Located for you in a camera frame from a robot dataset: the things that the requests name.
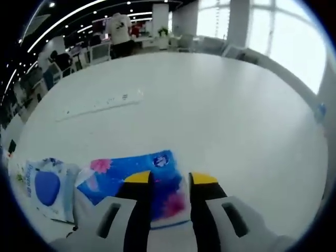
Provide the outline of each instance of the white table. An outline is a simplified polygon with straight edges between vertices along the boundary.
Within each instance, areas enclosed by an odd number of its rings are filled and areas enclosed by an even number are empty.
[[[139,104],[55,122],[64,107],[133,89],[144,93]],[[16,157],[85,165],[164,149],[183,172],[217,177],[227,195],[255,208],[278,235],[299,237],[318,210],[328,160],[322,126],[275,74],[217,56],[138,55],[61,79],[30,116]],[[51,228],[62,225],[52,221],[46,230],[46,220],[29,218],[47,240],[71,231]]]

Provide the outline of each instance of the black pants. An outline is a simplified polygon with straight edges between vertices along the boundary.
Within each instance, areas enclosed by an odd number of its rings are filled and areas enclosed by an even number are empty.
[[[130,40],[121,44],[114,45],[112,50],[116,58],[130,56],[133,52],[135,42]]]

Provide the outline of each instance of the blue tissue package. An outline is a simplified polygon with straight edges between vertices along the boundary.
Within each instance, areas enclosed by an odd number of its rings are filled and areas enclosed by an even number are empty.
[[[85,179],[77,189],[93,205],[97,205],[105,197],[115,196],[127,177],[144,171],[151,171],[154,179],[152,221],[182,211],[185,206],[185,197],[180,192],[182,175],[176,169],[173,153],[169,150],[120,159],[93,160],[90,171],[86,171]]]
[[[73,223],[74,184],[79,167],[53,158],[26,162],[25,183],[32,204],[44,216]]]

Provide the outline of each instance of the white power strip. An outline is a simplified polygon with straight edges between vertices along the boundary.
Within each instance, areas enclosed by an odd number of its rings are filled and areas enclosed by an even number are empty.
[[[70,108],[64,108],[56,116],[56,122],[68,120],[88,113],[95,113],[102,110],[137,104],[143,100],[143,92],[130,90],[123,94],[118,94],[105,99],[80,100],[77,104],[72,104]]]

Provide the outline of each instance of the blue logo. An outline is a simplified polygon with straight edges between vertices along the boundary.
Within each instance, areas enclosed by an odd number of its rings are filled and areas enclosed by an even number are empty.
[[[168,163],[169,163],[169,159],[168,159],[167,155],[158,156],[158,157],[153,159],[153,164],[156,167],[164,167]]]

